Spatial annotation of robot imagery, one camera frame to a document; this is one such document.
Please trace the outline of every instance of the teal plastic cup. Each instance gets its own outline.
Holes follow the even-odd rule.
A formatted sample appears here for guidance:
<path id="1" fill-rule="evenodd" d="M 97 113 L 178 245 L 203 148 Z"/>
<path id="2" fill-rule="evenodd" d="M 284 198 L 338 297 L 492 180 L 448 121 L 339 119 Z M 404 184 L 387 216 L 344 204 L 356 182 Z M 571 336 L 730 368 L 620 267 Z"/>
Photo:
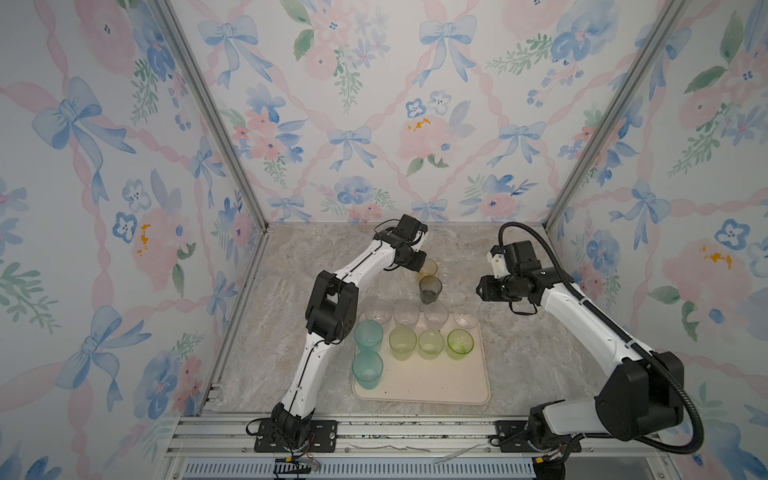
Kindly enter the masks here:
<path id="1" fill-rule="evenodd" d="M 378 353 L 382 348 L 384 327 L 375 320 L 363 320 L 355 327 L 355 341 L 360 351 L 370 350 Z"/>
<path id="2" fill-rule="evenodd" d="M 363 350 L 352 361 L 352 373 L 355 380 L 366 390 L 373 390 L 382 379 L 384 362 L 378 353 Z"/>

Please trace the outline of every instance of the blue bow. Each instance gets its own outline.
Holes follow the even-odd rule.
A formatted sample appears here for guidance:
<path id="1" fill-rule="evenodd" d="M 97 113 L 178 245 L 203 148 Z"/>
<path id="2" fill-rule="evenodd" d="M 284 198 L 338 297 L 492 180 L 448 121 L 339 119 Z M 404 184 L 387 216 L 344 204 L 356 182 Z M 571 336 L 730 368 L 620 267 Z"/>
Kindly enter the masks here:
<path id="1" fill-rule="evenodd" d="M 352 149 L 355 148 L 355 151 L 357 154 L 362 158 L 362 161 L 366 162 L 369 167 L 373 168 L 373 160 L 376 158 L 376 155 L 371 154 L 365 150 L 363 150 L 362 147 L 360 147 L 359 144 L 367 145 L 371 143 L 371 129 L 368 127 L 360 127 L 355 131 L 341 131 L 341 130 L 334 130 L 328 132 L 328 141 L 331 143 L 331 145 L 338 145 L 341 143 L 344 143 L 344 157 L 342 157 L 341 160 L 333 162 L 333 165 L 331 165 L 332 170 L 339 171 L 341 168 L 341 164 L 343 164 L 345 161 L 352 158 Z"/>
<path id="2" fill-rule="evenodd" d="M 634 46 L 638 48 L 643 48 L 645 46 L 653 26 L 654 24 L 648 24 L 640 29 L 640 32 L 637 34 L 637 38 L 634 41 Z M 677 58 L 677 56 L 680 54 L 680 51 L 688 43 L 689 39 L 690 28 L 681 28 L 680 30 L 674 32 L 670 37 L 667 45 L 664 47 L 664 51 L 667 53 L 667 57 L 670 60 Z M 656 87 L 664 87 L 666 85 L 667 81 L 664 80 L 662 57 L 659 56 L 659 58 L 656 60 L 656 64 L 654 65 L 654 71 L 650 75 L 650 91 L 648 94 L 648 100 L 651 100 L 654 97 Z"/>
<path id="3" fill-rule="evenodd" d="M 200 178 L 200 174 L 202 173 L 205 177 L 205 181 L 208 183 L 209 208 L 214 205 L 214 194 L 211 191 L 211 188 L 214 186 L 214 179 L 211 178 L 210 172 L 213 171 L 219 177 L 226 177 L 226 174 L 221 170 L 222 162 L 215 164 L 208 160 L 213 154 L 214 151 L 211 150 L 208 139 L 200 137 L 200 150 L 197 151 L 197 155 L 194 155 L 190 159 L 190 172 L 192 172 L 195 178 Z"/>
<path id="4" fill-rule="evenodd" d="M 253 23 L 251 17 L 241 15 L 237 17 L 234 23 L 224 23 L 222 25 L 217 25 L 216 22 L 211 21 L 202 22 L 197 24 L 197 30 L 200 31 L 200 35 L 203 35 L 203 40 L 212 47 L 220 44 L 222 41 L 224 42 L 224 50 L 227 52 L 227 59 L 230 61 L 230 69 L 221 72 L 217 84 L 224 84 L 227 88 L 230 87 L 230 75 L 240 67 L 240 57 L 237 55 L 237 50 L 243 54 L 255 71 L 268 81 L 272 81 L 270 74 L 266 72 L 272 64 L 262 58 L 258 58 L 240 43 L 244 41 L 251 45 L 259 44 L 256 24 Z"/>
<path id="5" fill-rule="evenodd" d="M 67 89 L 67 99 L 62 100 L 56 108 L 46 108 L 37 115 L 32 121 L 32 128 L 40 135 L 46 144 L 51 145 L 56 150 L 61 150 L 69 142 L 69 131 L 72 130 L 74 138 L 83 147 L 85 153 L 91 158 L 96 167 L 93 180 L 91 181 L 91 195 L 94 204 L 98 204 L 99 197 L 109 200 L 107 191 L 104 189 L 104 182 L 101 181 L 99 170 L 104 164 L 104 158 L 101 156 L 101 149 L 94 141 L 93 137 L 85 133 L 76 123 L 85 127 L 92 134 L 118 150 L 127 151 L 135 154 L 136 150 L 123 142 L 125 139 L 124 128 L 104 128 L 84 120 L 88 117 L 97 117 L 101 115 L 101 105 L 98 103 L 94 92 L 88 84 L 80 77 L 73 77 L 69 81 Z"/>
<path id="6" fill-rule="evenodd" d="M 152 336 L 151 333 L 141 333 L 141 328 L 144 326 L 144 321 L 141 320 L 138 325 L 118 338 L 107 340 L 121 323 L 123 323 L 122 317 L 111 306 L 102 306 L 96 310 L 91 321 L 91 335 L 85 339 L 80 351 L 69 357 L 64 366 L 61 367 L 61 371 L 56 377 L 56 385 L 67 390 L 78 388 L 88 376 L 91 360 L 93 360 L 97 367 L 112 377 L 112 384 L 109 385 L 107 392 L 107 410 L 111 412 L 115 401 L 123 399 L 115 379 L 120 369 L 120 361 L 111 353 L 96 353 L 96 350 L 99 347 L 116 349 L 122 346 L 136 345 Z"/>
<path id="7" fill-rule="evenodd" d="M 448 206 L 448 201 L 444 198 L 437 200 L 436 202 L 413 202 L 411 204 L 411 210 L 415 212 L 422 212 L 422 222 L 426 222 L 431 214 L 436 222 L 446 222 L 448 218 L 442 216 L 438 212 L 444 212 Z"/>
<path id="8" fill-rule="evenodd" d="M 515 150 L 518 149 L 518 144 L 521 145 L 521 150 L 523 152 L 523 157 L 525 157 L 525 160 L 528 161 L 528 163 L 532 163 L 533 159 L 531 158 L 532 155 L 536 155 L 539 153 L 538 150 L 533 148 L 531 145 L 528 144 L 528 138 L 532 140 L 538 140 L 541 138 L 541 136 L 544 133 L 544 129 L 547 127 L 547 124 L 543 121 L 537 121 L 530 127 L 522 126 L 518 127 L 517 125 L 506 125 L 502 127 L 498 131 L 498 137 L 502 140 L 507 140 L 508 138 L 511 138 L 512 141 L 509 142 L 509 147 L 507 147 L 507 151 L 503 155 L 499 155 L 498 157 L 493 157 L 491 160 L 488 161 L 486 165 L 491 165 L 492 167 L 495 167 L 496 164 L 504 157 L 508 155 L 512 155 Z"/>
<path id="9" fill-rule="evenodd" d="M 442 24 L 436 20 L 429 20 L 423 22 L 419 26 L 419 38 L 422 41 L 422 45 L 430 45 L 438 42 L 437 50 L 435 51 L 435 60 L 432 63 L 432 68 L 424 70 L 422 73 L 416 75 L 413 79 L 413 83 L 418 82 L 419 87 L 424 86 L 424 82 L 433 70 L 437 70 L 442 67 L 445 62 L 445 43 L 447 39 L 448 50 L 451 52 L 451 59 L 453 60 L 453 67 L 456 69 L 458 76 L 464 81 L 467 81 L 467 68 L 475 66 L 475 63 L 458 51 L 456 44 L 453 41 L 458 41 L 464 45 L 472 43 L 472 39 L 475 37 L 475 29 L 478 26 L 477 18 L 474 15 L 466 15 L 461 17 L 456 23 Z"/>
<path id="10" fill-rule="evenodd" d="M 650 192 L 650 187 L 642 180 L 635 182 L 632 187 L 632 197 L 639 200 L 627 213 L 621 212 L 609 212 L 611 215 L 611 221 L 618 220 L 620 218 L 626 218 L 627 220 L 633 220 L 637 215 L 640 215 L 640 220 L 637 222 L 637 228 L 634 231 L 634 249 L 637 250 L 637 245 L 640 244 L 640 240 L 643 243 L 648 244 L 648 234 L 646 231 L 646 217 L 650 214 L 650 220 L 654 223 L 661 222 L 672 211 L 672 206 L 666 200 L 656 198 Z"/>
<path id="11" fill-rule="evenodd" d="M 227 330 L 227 304 L 224 302 L 224 298 L 237 295 L 234 282 L 227 288 L 224 288 L 226 285 L 227 278 L 224 276 L 224 272 L 219 270 L 219 273 L 216 274 L 216 288 L 214 288 L 214 294 L 208 300 L 207 308 L 208 315 L 215 314 L 217 308 L 221 310 L 222 332 Z"/>
<path id="12" fill-rule="evenodd" d="M 304 197 L 301 195 L 293 195 L 291 198 L 278 198 L 269 197 L 266 199 L 267 203 L 275 208 L 283 208 L 283 218 L 279 219 L 279 222 L 285 221 L 286 218 L 290 218 L 291 212 L 295 213 L 301 220 L 309 222 L 312 215 L 305 214 L 299 208 L 304 207 Z"/>

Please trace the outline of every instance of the vent grille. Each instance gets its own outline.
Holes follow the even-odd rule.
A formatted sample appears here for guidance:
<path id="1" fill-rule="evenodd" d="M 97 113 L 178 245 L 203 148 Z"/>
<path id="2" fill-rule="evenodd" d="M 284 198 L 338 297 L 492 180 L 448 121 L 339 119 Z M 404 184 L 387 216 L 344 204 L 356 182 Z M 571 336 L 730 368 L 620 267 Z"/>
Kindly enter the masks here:
<path id="1" fill-rule="evenodd" d="M 530 458 L 454 458 L 434 465 L 431 458 L 321 458 L 310 478 L 535 478 Z M 277 464 L 277 472 L 293 465 Z M 272 458 L 190 458 L 182 478 L 274 478 Z"/>

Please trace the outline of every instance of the pink flower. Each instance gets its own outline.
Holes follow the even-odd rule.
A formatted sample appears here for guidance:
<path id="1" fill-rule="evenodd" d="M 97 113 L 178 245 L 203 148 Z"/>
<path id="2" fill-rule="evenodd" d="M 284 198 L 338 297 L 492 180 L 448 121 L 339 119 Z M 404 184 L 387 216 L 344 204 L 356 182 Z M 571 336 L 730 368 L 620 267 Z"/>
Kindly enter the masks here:
<path id="1" fill-rule="evenodd" d="M 328 80 L 336 71 L 336 54 L 328 45 L 317 45 L 306 53 L 306 73 L 318 80 Z"/>
<path id="2" fill-rule="evenodd" d="M 165 290 L 177 262 L 179 244 L 188 240 L 188 233 L 183 232 L 184 226 L 177 217 L 169 217 L 162 208 L 149 210 L 139 222 L 137 238 L 132 243 L 136 268 L 150 278 L 156 292 Z M 180 236 L 177 227 L 182 229 Z"/>
<path id="3" fill-rule="evenodd" d="M 507 217 L 515 212 L 517 202 L 512 195 L 493 194 L 480 204 L 480 211 L 486 217 Z"/>
<path id="4" fill-rule="evenodd" d="M 720 89 L 729 100 L 742 104 L 758 88 L 768 85 L 768 52 L 760 46 L 742 50 L 730 62 L 730 70 L 720 80 Z"/>
<path id="5" fill-rule="evenodd" d="M 114 74 L 132 77 L 136 44 L 125 10 L 102 0 L 75 0 L 74 10 L 80 36 L 96 61 Z"/>
<path id="6" fill-rule="evenodd" d="M 245 247 L 248 244 L 252 230 L 253 224 L 246 214 L 241 212 L 235 215 L 235 219 L 232 221 L 232 240 L 235 246 Z"/>
<path id="7" fill-rule="evenodd" d="M 353 24 L 349 19 L 349 12 L 343 11 L 339 3 L 327 5 L 325 2 L 318 2 L 319 11 L 310 13 L 310 20 L 316 29 L 317 42 L 330 44 L 333 47 L 344 47 L 349 44 L 349 30 Z"/>
<path id="8" fill-rule="evenodd" d="M 511 0 L 504 3 L 502 21 L 507 31 L 520 40 L 527 40 L 554 25 L 569 3 L 568 0 Z"/>
<path id="9" fill-rule="evenodd" d="M 731 342 L 732 331 L 746 327 L 734 310 L 752 292 L 752 278 L 726 247 L 706 238 L 689 242 L 680 255 L 664 261 L 664 275 L 682 300 L 696 306 L 687 321 L 698 322 L 697 335 Z"/>
<path id="10" fill-rule="evenodd" d="M 249 111 L 248 116 L 251 117 L 251 120 L 248 121 L 248 128 L 250 130 L 255 130 L 265 135 L 271 135 L 277 132 L 277 124 L 270 121 L 270 114 L 266 111 L 266 108 L 264 108 L 260 114 L 253 110 Z"/>
<path id="11" fill-rule="evenodd" d="M 406 122 L 400 131 L 400 149 L 397 154 L 404 160 L 426 158 L 435 154 L 446 158 L 451 151 L 451 138 L 448 134 L 448 122 L 440 117 L 420 117 L 417 121 Z"/>
<path id="12" fill-rule="evenodd" d="M 374 218 L 382 217 L 382 208 L 373 202 L 368 202 L 363 205 L 355 205 L 346 209 L 349 214 L 350 220 L 356 220 L 362 223 L 369 222 Z"/>
<path id="13" fill-rule="evenodd" d="M 581 274 L 579 287 L 587 296 L 597 299 L 603 294 L 603 276 L 594 269 L 591 262 L 583 262 L 578 272 Z"/>
<path id="14" fill-rule="evenodd" d="M 686 98 L 680 107 L 680 125 L 683 128 L 696 128 L 712 120 L 720 104 L 723 92 L 719 88 L 702 88 Z"/>

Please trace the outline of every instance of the green plastic cup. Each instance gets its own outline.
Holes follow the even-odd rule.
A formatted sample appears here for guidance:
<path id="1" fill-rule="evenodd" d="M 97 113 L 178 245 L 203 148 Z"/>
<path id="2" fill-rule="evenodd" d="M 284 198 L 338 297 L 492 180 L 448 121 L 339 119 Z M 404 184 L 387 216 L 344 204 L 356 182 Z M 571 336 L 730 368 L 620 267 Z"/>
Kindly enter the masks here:
<path id="1" fill-rule="evenodd" d="M 416 348 L 416 334 L 409 326 L 399 326 L 389 334 L 389 349 L 395 360 L 407 360 Z"/>
<path id="2" fill-rule="evenodd" d="M 425 360 L 434 360 L 445 348 L 445 340 L 438 330 L 424 330 L 419 335 L 419 355 Z"/>
<path id="3" fill-rule="evenodd" d="M 366 390 L 373 390 L 382 379 L 384 362 L 378 353 L 363 350 L 352 361 L 352 373 L 355 380 Z"/>
<path id="4" fill-rule="evenodd" d="M 475 348 L 475 339 L 469 332 L 462 329 L 453 330 L 448 334 L 448 356 L 461 360 Z"/>
<path id="5" fill-rule="evenodd" d="M 375 320 L 363 320 L 355 327 L 355 341 L 357 348 L 378 353 L 382 348 L 384 339 L 384 327 Z"/>

